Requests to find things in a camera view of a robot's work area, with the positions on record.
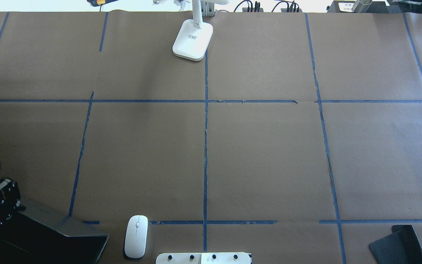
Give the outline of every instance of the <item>white floor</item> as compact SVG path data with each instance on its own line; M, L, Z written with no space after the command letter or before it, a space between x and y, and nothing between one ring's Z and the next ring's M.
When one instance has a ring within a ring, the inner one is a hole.
M186 0L185 10L191 10L190 0ZM215 5L217 10L227 10L232 12L241 0L231 0L227 5ZM271 12L278 3L277 0L261 0L261 8L265 12ZM296 0L300 8L307 13L325 13L326 7L332 3L332 0ZM168 11L176 12L180 10L181 4L178 0L158 0L154 4L152 0L118 0L102 7L102 11L126 10L126 11ZM95 12L99 7L92 7L86 0L0 0L0 11L27 11L27 12Z

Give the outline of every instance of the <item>white mouse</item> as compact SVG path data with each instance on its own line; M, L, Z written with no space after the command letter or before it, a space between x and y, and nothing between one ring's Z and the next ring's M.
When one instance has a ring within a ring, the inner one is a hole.
M129 219L125 236L125 255L139 259L146 251L146 237L149 221L145 216L133 216Z

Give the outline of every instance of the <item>white lamp base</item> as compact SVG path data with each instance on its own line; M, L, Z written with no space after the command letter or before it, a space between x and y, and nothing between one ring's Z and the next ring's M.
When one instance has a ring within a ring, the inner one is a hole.
M202 22L201 28L196 28L192 19L185 20L172 46L172 51L178 57L200 61L206 53L211 36L211 24Z

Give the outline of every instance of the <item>white label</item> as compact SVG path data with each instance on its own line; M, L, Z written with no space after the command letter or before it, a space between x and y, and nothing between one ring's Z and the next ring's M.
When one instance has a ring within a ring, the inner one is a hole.
M353 3L338 3L341 12L351 12L353 13Z

